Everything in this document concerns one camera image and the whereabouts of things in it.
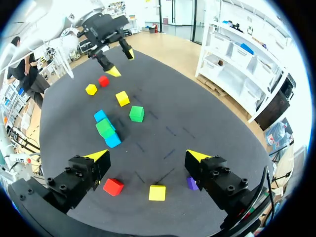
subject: tan floor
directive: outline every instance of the tan floor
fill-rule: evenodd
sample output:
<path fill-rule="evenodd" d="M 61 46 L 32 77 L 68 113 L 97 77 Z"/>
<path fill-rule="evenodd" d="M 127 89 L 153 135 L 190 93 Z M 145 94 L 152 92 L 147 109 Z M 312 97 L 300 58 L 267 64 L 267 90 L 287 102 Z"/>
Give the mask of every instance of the tan floor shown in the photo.
<path fill-rule="evenodd" d="M 265 143 L 264 134 L 259 125 L 253 121 L 248 123 L 249 114 L 245 109 L 240 106 L 232 97 L 225 96 L 219 97 L 218 94 L 206 85 L 202 84 L 195 78 L 195 72 L 198 64 L 198 57 L 201 46 L 175 37 L 165 34 L 149 34 L 148 32 L 142 32 L 126 38 L 127 42 L 137 51 L 140 51 L 148 56 L 151 56 L 162 63 L 174 68 L 183 75 L 187 76 L 191 80 L 195 81 L 199 85 L 203 86 L 210 93 L 219 98 L 231 111 L 233 111 L 253 132 L 257 139 L 261 142 L 263 147 L 267 150 L 268 147 Z M 72 62 L 71 67 L 74 68 L 81 63 L 88 60 L 87 56 L 81 57 L 79 60 Z M 40 136 L 40 109 L 35 105 L 31 125 L 26 131 L 26 135 L 39 142 Z"/>

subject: dark gray work surface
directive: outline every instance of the dark gray work surface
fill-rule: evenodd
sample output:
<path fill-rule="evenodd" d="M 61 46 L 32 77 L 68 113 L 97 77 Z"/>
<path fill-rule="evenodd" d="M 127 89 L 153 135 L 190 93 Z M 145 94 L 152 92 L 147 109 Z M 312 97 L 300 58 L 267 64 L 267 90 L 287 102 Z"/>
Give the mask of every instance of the dark gray work surface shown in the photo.
<path fill-rule="evenodd" d="M 87 95 L 85 87 L 103 75 L 95 60 L 64 76 L 46 93 L 40 120 L 41 159 L 45 177 L 63 171 L 74 155 L 107 149 L 93 115 L 104 110 L 122 144 L 109 149 L 112 166 L 95 192 L 89 192 L 68 215 L 104 230 L 139 235 L 204 237 L 220 230 L 226 213 L 206 191 L 191 191 L 184 168 L 186 149 L 221 155 L 249 188 L 259 184 L 269 157 L 245 124 L 204 88 L 161 62 L 134 51 L 128 61 L 120 47 L 106 52 L 122 77 Z M 125 90 L 130 104 L 120 107 L 115 94 Z M 143 106 L 143 123 L 132 122 L 132 105 Z M 148 201 L 149 186 L 166 185 L 165 201 Z M 112 197 L 102 190 L 107 178 L 125 186 Z"/>

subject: purple cube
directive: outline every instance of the purple cube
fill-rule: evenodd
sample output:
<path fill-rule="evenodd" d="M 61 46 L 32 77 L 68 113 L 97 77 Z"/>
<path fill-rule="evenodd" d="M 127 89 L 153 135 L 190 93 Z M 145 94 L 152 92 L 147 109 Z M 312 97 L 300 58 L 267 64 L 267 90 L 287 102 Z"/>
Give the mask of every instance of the purple cube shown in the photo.
<path fill-rule="evenodd" d="M 192 177 L 187 178 L 189 189 L 198 190 L 198 186 Z"/>

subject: black shirt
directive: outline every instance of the black shirt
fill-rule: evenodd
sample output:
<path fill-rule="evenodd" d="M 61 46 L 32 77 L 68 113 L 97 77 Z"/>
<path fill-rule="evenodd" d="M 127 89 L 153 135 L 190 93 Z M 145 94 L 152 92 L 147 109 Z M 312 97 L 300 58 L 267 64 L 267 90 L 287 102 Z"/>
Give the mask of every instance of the black shirt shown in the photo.
<path fill-rule="evenodd" d="M 30 55 L 29 62 L 34 62 L 34 55 Z M 38 71 L 37 68 L 30 66 L 29 74 L 26 76 L 24 75 L 25 72 L 25 60 L 22 59 L 19 65 L 16 68 L 10 68 L 8 70 L 8 79 L 11 78 L 11 76 L 14 76 L 20 81 L 20 85 L 23 88 L 24 91 L 28 91 L 31 86 L 33 85 L 37 75 Z"/>

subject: black cabinet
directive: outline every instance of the black cabinet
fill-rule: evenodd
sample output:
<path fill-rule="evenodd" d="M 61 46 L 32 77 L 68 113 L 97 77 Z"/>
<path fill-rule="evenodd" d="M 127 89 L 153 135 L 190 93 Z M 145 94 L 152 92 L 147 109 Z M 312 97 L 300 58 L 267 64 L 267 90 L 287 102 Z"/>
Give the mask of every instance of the black cabinet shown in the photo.
<path fill-rule="evenodd" d="M 279 91 L 270 104 L 255 119 L 264 131 L 271 126 L 290 106 L 287 97 Z"/>

